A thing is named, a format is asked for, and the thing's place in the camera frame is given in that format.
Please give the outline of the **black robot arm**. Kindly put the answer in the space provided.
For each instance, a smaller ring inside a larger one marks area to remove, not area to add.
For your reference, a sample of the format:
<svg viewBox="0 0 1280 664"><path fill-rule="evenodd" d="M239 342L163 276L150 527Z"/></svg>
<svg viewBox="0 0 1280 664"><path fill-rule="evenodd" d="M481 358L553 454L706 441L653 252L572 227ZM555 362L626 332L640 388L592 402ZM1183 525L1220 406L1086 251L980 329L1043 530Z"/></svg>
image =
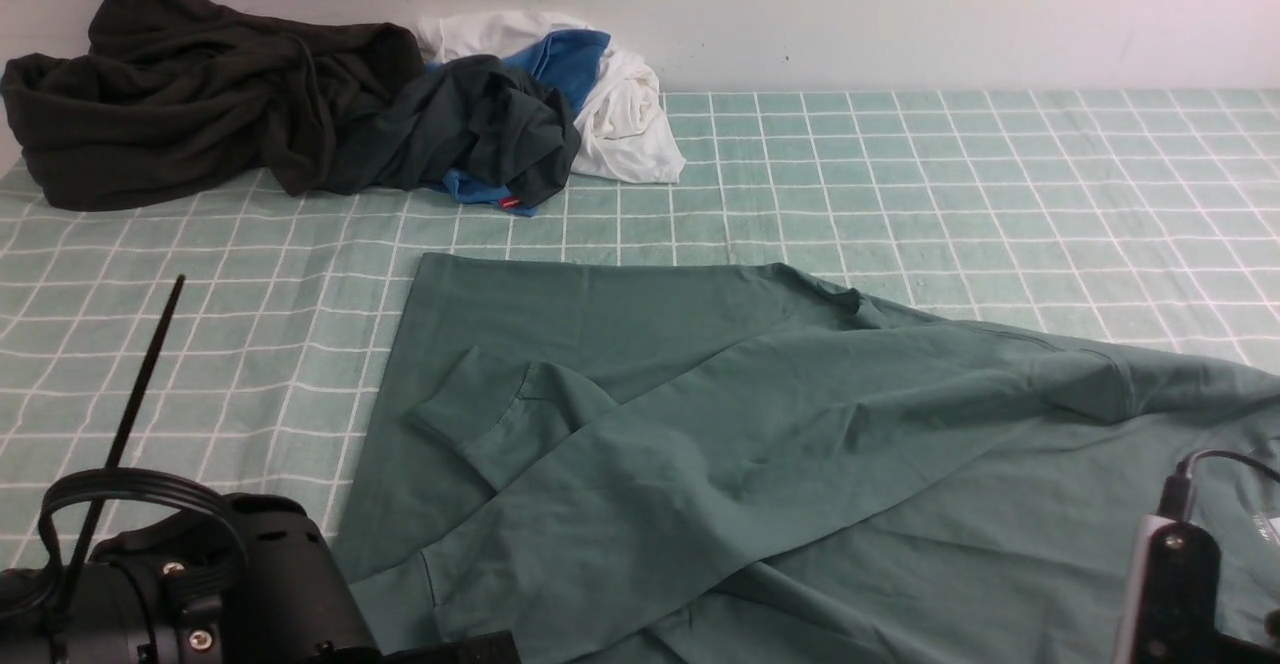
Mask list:
<svg viewBox="0 0 1280 664"><path fill-rule="evenodd" d="M54 517L122 500L172 514L64 562ZM306 510L138 468L56 481L41 569L3 572L5 663L517 663L507 632L383 652Z"/></svg>

